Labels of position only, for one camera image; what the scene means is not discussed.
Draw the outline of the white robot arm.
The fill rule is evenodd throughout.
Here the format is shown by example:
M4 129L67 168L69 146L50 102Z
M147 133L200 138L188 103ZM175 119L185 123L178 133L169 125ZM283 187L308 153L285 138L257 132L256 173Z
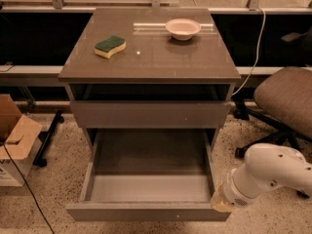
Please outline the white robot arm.
M288 187L312 196L312 164L296 149L269 143L248 148L244 162L232 169L215 190L212 208L231 213L266 192Z

